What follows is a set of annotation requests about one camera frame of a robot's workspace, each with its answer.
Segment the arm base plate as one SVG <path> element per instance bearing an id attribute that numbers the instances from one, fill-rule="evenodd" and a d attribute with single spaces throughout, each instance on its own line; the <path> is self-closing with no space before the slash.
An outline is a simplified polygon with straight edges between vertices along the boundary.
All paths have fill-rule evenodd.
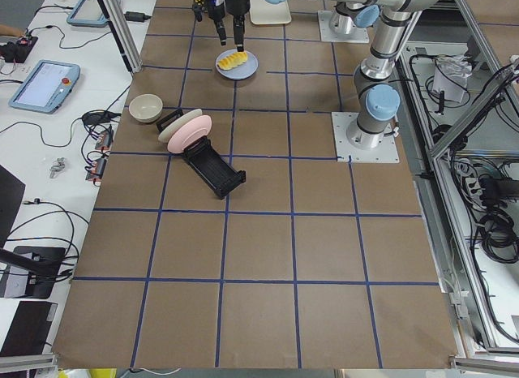
<path id="1" fill-rule="evenodd" d="M 357 112 L 332 112 L 338 162 L 396 164 L 400 162 L 391 124 L 379 134 L 368 134 L 357 123 Z"/>
<path id="2" fill-rule="evenodd" d="M 318 11 L 320 40 L 323 42 L 340 42 L 367 44 L 369 42 L 366 28 L 358 28 L 349 16 L 339 15 L 335 11 Z"/>

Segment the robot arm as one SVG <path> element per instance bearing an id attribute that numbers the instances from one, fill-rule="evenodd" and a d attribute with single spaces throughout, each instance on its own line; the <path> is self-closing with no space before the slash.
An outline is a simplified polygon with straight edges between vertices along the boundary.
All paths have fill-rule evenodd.
<path id="1" fill-rule="evenodd" d="M 393 11 L 386 6 L 381 11 L 370 52 L 354 72 L 360 112 L 348 126 L 346 136 L 356 148 L 377 148 L 386 126 L 397 115 L 401 97 L 388 79 L 418 17 L 418 12 Z"/>

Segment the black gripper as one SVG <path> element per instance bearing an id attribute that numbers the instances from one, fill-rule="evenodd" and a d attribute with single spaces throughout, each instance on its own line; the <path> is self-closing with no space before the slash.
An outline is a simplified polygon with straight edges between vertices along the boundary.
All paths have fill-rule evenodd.
<path id="1" fill-rule="evenodd" d="M 224 11 L 216 4 L 217 0 L 208 0 L 208 14 L 211 18 L 216 17 L 219 20 L 214 20 L 217 35 L 221 46 L 226 46 L 227 35 L 225 30 Z M 244 49 L 244 34 L 245 34 L 245 14 L 250 10 L 250 0 L 224 0 L 225 9 L 233 16 L 233 30 L 234 30 L 234 44 L 238 52 L 243 52 Z"/>

